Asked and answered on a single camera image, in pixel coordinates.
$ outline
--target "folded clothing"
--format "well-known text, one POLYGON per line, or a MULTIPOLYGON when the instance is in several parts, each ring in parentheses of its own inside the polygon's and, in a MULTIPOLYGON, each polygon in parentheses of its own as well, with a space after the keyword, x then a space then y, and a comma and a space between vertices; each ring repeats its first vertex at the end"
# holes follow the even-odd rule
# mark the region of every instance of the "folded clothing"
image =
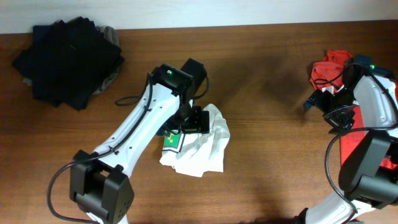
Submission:
MULTIPOLYGON (((322 62, 316 62, 313 64, 312 74, 310 82, 314 86, 315 89, 320 89, 322 91, 326 91, 330 89, 331 84, 326 85, 316 85, 314 84, 314 80, 317 78, 324 78, 326 80, 332 80, 337 77, 344 69, 344 63, 347 59, 352 57, 350 53, 345 50, 329 50, 327 56, 322 60, 322 62)), ((338 87, 343 85, 342 77, 339 77, 336 81, 333 82, 338 87)), ((331 88, 333 92, 338 91, 338 88, 331 88)), ((361 108, 356 106, 354 108, 354 128, 363 128, 363 120, 361 114, 361 108)), ((365 137, 365 133, 363 131, 356 131, 353 133, 349 133, 340 138, 340 161, 341 164, 348 158, 348 156, 354 151, 356 146, 362 141, 365 137)), ((384 159, 381 166, 387 167, 389 169, 395 168, 394 165, 389 159, 384 159)))
POLYGON ((226 120, 215 105, 203 110, 210 114, 209 134, 170 134, 165 137, 160 163, 180 174, 202 177, 206 171, 224 171, 224 150, 230 139, 226 120))
POLYGON ((87 18, 35 26, 35 30, 34 43, 13 66, 32 80, 36 100, 85 109, 90 95, 124 61, 121 49, 106 40, 87 18))

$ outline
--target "red fabric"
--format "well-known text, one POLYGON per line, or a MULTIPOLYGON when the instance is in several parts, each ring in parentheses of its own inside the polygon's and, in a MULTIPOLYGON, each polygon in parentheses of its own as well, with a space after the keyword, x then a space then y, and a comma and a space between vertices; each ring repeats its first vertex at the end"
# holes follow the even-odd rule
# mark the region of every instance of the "red fabric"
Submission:
MULTIPOLYGON (((341 73, 345 61, 351 57, 352 55, 345 50, 328 50, 326 57, 324 57, 321 62, 315 62, 313 64, 310 83, 315 89, 322 89, 323 87, 330 86, 330 84, 316 85, 313 81, 317 78, 332 80, 341 73)), ((342 86, 342 78, 338 78, 333 84, 342 86)))
MULTIPOLYGON (((347 51, 329 50, 327 56, 322 60, 322 62, 317 62, 314 63, 313 65, 310 82, 312 83, 314 88, 322 89, 323 87, 330 86, 330 84, 316 86, 313 83, 313 81, 317 78, 324 78, 326 80, 333 79, 334 77, 340 74, 340 72, 344 68, 344 62, 350 57, 352 57, 352 55, 347 51)), ((334 84, 341 86, 343 84, 341 78, 337 79, 334 82, 334 84)), ((354 115, 355 123, 353 125, 353 128, 363 128, 363 120, 362 120, 360 107, 358 106, 355 107, 354 112, 355 112, 354 115)), ((343 164, 344 161, 348 158, 348 156, 354 151, 354 149, 361 142, 363 137, 365 137, 365 133, 363 131, 358 131, 358 132, 349 133, 340 139, 341 164, 343 164)), ((388 159, 384 159, 381 163, 381 166, 393 169, 397 165, 391 163, 391 161, 388 159)))

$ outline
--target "wooden table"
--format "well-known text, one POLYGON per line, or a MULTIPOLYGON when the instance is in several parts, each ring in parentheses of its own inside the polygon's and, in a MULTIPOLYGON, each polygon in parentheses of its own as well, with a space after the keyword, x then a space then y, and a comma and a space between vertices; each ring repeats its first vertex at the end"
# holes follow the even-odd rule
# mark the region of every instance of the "wooden table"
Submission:
MULTIPOLYGON (((116 99, 141 92, 146 73, 187 58, 205 64, 213 103, 227 120, 231 140, 224 172, 202 178, 177 174, 159 163, 163 138, 154 137, 131 177, 136 193, 130 223, 239 223, 298 215, 332 192, 323 169, 332 138, 322 113, 302 113, 312 93, 308 65, 328 49, 365 54, 398 71, 398 21, 286 24, 192 29, 119 30, 126 61, 120 76, 87 109, 54 108, 32 99, 31 88, 11 61, 31 43, 30 34, 0 35, 0 223, 67 223, 45 202, 54 172, 79 149, 91 152, 122 123, 133 107, 116 99)), ((331 155, 337 179, 338 145, 331 155)), ((86 218, 68 198, 63 174, 53 189, 62 214, 86 218)), ((361 217, 396 223, 398 208, 361 217)))

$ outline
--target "white cloth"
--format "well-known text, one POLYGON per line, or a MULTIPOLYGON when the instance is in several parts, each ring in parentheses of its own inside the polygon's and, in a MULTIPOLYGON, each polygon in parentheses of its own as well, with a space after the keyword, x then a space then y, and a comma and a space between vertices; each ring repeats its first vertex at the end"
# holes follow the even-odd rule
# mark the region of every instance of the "white cloth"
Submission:
POLYGON ((206 171, 224 171, 224 150, 230 139, 226 120, 215 105, 203 110, 210 114, 209 134, 186 134, 182 136, 180 150, 165 149, 160 163, 172 166, 180 174, 202 177, 206 171))

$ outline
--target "black cloth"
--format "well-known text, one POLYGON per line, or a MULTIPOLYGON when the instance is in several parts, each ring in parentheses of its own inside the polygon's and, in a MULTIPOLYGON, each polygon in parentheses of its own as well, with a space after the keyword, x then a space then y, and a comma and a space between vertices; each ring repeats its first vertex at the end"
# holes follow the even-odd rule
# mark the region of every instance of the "black cloth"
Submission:
POLYGON ((122 62, 121 49, 107 41, 94 22, 79 17, 68 23, 35 26, 34 43, 13 61, 32 79, 36 100, 65 102, 85 109, 91 94, 122 62))

